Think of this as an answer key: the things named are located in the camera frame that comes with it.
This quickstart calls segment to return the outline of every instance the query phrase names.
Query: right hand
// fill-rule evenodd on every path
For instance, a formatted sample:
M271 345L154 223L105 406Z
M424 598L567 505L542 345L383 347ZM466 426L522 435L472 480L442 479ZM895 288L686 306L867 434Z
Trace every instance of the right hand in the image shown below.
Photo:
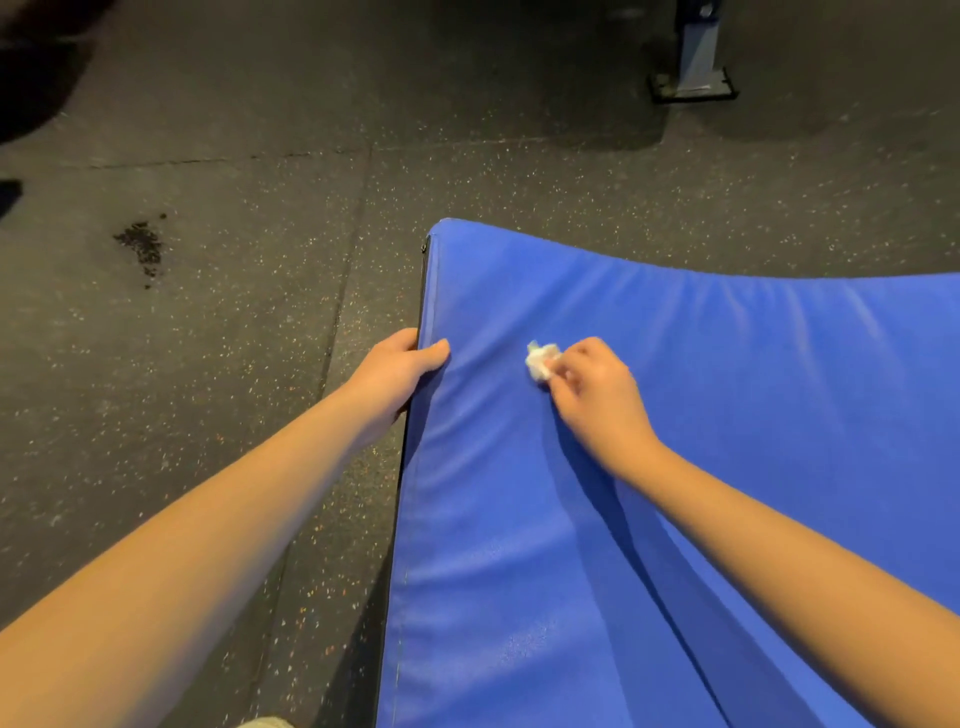
M637 459L661 447L630 369L597 338L574 344L549 366L561 418L608 473L629 481Z

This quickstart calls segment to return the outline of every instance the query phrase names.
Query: white tissue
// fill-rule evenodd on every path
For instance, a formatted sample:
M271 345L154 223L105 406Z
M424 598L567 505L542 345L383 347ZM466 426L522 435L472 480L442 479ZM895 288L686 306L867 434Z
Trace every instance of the white tissue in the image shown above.
M560 349L556 344L547 344L542 347L536 341L527 344L527 369L530 370L530 376L534 378L537 384L545 382L553 376L547 368L547 363L560 357Z

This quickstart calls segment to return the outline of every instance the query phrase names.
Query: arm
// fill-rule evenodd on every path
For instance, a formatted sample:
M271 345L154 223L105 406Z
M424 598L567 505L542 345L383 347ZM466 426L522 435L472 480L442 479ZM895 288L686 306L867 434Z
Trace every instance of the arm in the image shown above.
M416 341L378 344L347 384L0 633L0 725L156 725L350 454L444 363L445 341Z
M552 365L561 417L653 502L865 715L960 726L960 617L657 439L627 367L599 339Z

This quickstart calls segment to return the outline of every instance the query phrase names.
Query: metal stand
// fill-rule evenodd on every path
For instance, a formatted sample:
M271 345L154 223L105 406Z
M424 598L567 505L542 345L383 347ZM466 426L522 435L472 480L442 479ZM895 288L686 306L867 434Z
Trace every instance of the metal stand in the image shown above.
M720 0L678 0L677 35L680 59L677 75L657 74L648 79L657 104L735 99L726 68L713 67L720 33Z

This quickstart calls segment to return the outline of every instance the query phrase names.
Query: speckled rubber flooring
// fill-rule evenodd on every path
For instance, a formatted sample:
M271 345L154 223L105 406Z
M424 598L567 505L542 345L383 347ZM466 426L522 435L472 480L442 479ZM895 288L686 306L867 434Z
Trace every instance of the speckled rubber flooring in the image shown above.
M0 41L0 623L414 324L442 217L724 273L960 270L952 0L731 0L740 99L670 110L661 0L108 5ZM168 726L372 724L399 443Z

